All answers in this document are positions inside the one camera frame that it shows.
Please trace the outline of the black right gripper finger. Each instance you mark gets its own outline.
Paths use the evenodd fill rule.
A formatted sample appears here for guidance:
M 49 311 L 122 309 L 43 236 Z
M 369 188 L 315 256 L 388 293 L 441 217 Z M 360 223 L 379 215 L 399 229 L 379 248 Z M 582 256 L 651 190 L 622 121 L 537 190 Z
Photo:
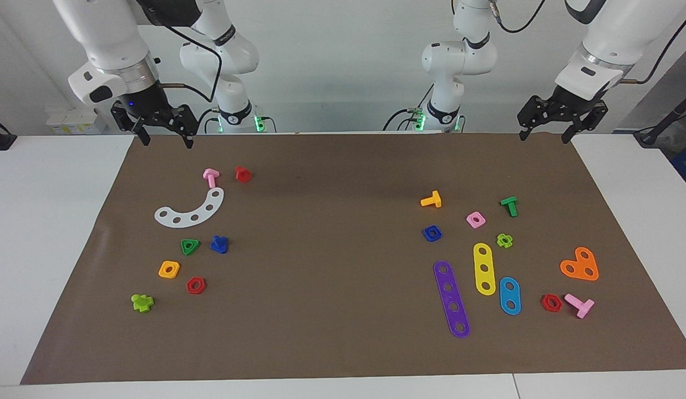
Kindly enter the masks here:
M 130 132 L 137 136 L 144 146 L 148 146 L 151 138 L 145 126 L 153 121 L 152 116 L 127 104 L 112 104 L 110 114 L 117 127 L 122 132 Z
M 199 122 L 189 106 L 179 106 L 175 109 L 175 128 L 186 148 L 192 149 Z

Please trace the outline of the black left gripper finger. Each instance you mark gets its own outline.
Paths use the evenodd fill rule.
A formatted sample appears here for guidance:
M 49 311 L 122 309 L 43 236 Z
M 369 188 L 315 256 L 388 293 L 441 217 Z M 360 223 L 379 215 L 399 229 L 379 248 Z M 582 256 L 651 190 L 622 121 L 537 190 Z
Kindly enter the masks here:
M 574 136 L 583 131 L 593 131 L 608 112 L 606 103 L 598 102 L 583 116 L 574 116 L 571 126 L 561 134 L 563 144 L 569 144 Z
M 531 96 L 525 105 L 518 111 L 517 120 L 522 130 L 519 133 L 521 141 L 525 141 L 536 128 L 541 125 L 545 115 L 545 101 L 540 96 Z

